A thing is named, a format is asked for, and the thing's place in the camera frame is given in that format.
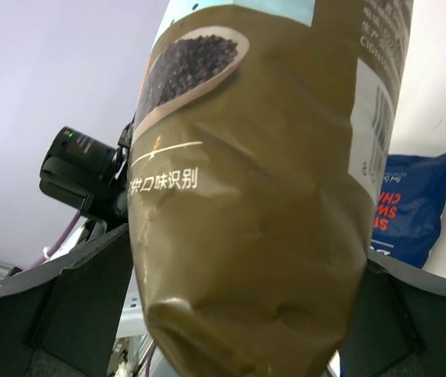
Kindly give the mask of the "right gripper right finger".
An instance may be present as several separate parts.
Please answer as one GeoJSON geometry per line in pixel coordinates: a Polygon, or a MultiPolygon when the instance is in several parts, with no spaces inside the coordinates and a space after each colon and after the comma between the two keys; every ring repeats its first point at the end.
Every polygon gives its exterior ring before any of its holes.
{"type": "Polygon", "coordinates": [[[446,376],[446,279],[369,259],[338,352],[344,376],[446,376]]]}

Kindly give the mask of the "blue Burts bag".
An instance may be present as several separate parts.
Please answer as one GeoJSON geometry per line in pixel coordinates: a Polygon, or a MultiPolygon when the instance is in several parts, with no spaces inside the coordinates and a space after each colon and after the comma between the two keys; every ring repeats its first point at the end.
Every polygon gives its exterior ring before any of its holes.
{"type": "Polygon", "coordinates": [[[440,237],[445,204],[446,154],[388,156],[370,249],[423,268],[440,237]]]}

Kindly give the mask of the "light blue cassava chips bag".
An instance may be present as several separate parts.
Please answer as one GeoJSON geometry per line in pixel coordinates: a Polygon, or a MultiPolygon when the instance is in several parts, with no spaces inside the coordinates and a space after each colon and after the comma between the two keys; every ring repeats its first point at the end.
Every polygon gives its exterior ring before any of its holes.
{"type": "Polygon", "coordinates": [[[182,376],[319,376],[352,319],[410,1],[171,1],[130,149],[145,323],[182,376]]]}

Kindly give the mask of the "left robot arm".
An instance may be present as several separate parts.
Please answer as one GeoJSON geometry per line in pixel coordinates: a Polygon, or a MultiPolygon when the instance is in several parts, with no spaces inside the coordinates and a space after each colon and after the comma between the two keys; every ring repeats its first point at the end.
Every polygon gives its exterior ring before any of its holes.
{"type": "Polygon", "coordinates": [[[133,122],[116,146],[68,126],[55,136],[42,162],[41,191],[112,230],[127,222],[126,183],[133,122]]]}

